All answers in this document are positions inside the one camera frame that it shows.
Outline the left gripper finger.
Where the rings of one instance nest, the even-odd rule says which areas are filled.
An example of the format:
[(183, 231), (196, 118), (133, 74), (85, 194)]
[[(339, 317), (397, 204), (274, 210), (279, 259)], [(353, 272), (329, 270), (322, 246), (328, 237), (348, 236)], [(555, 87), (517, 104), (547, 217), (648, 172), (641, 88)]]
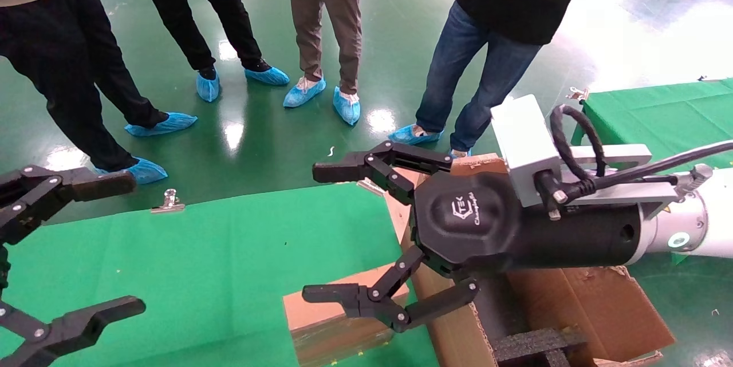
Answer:
[(6, 302), (1, 302), (1, 325), (23, 338), (23, 343), (7, 357), (2, 366), (50, 366), (58, 358), (97, 344), (110, 323), (135, 317), (147, 309), (144, 301), (128, 295), (74, 310), (50, 323)]
[(1, 177), (1, 242), (18, 244), (69, 203), (125, 195), (136, 187), (127, 171), (50, 171), (37, 165), (15, 169)]

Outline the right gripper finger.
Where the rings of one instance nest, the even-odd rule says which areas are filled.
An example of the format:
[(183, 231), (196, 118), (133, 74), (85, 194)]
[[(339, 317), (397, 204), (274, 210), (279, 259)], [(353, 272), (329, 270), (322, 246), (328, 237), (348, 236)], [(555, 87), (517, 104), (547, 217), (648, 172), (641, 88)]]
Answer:
[(315, 163), (313, 179), (319, 183), (374, 182), (401, 204), (414, 200), (415, 185), (395, 168), (432, 176), (448, 173), (453, 158), (418, 146), (384, 141), (368, 151), (349, 152), (338, 163)]
[(410, 305), (396, 303), (393, 296), (428, 258), (423, 250), (412, 246), (371, 287), (358, 283), (306, 285), (302, 297), (308, 303), (337, 303), (348, 318), (375, 318), (396, 333), (403, 333), (468, 305), (479, 291), (476, 281), (468, 278)]

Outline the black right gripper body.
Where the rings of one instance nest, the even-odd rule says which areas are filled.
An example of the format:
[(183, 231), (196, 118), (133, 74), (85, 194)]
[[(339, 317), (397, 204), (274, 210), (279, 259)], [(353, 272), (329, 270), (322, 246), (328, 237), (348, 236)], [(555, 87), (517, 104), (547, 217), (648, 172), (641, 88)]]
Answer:
[(552, 220), (523, 207), (505, 173), (440, 172), (414, 190), (414, 242), (445, 276), (626, 265), (640, 236), (637, 205), (572, 206)]

